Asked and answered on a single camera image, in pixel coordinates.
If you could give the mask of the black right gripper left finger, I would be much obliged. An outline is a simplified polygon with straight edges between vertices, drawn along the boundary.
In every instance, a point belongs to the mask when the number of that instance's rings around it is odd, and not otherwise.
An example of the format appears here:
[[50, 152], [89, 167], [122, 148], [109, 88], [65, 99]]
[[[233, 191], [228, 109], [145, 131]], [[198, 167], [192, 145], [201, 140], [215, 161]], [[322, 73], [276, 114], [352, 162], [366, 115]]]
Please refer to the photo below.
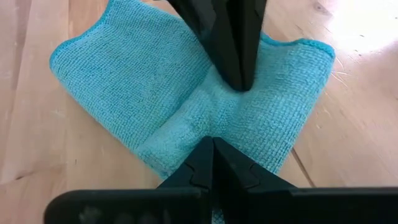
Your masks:
[[159, 186], [170, 189], [164, 223], [210, 223], [212, 217], [213, 139], [200, 140], [179, 168]]

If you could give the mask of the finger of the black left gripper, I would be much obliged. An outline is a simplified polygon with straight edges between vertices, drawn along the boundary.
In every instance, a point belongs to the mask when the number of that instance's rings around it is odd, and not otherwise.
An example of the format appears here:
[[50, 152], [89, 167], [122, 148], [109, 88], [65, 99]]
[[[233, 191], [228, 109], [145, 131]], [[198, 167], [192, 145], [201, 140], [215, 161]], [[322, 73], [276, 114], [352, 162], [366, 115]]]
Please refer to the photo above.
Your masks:
[[239, 58], [226, 3], [220, 0], [168, 0], [191, 28], [223, 80], [243, 90]]
[[266, 0], [240, 1], [239, 62], [243, 91], [250, 90], [254, 82], [257, 51], [266, 2]]

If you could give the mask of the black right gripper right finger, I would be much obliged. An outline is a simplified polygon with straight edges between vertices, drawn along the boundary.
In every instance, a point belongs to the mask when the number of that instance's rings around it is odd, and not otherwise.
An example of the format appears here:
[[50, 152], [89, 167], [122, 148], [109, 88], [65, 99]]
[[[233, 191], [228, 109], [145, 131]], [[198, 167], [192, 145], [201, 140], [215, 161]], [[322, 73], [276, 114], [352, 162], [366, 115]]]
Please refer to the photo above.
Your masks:
[[213, 139], [213, 171], [226, 223], [275, 223], [279, 214], [266, 205], [294, 185], [260, 166], [221, 138]]

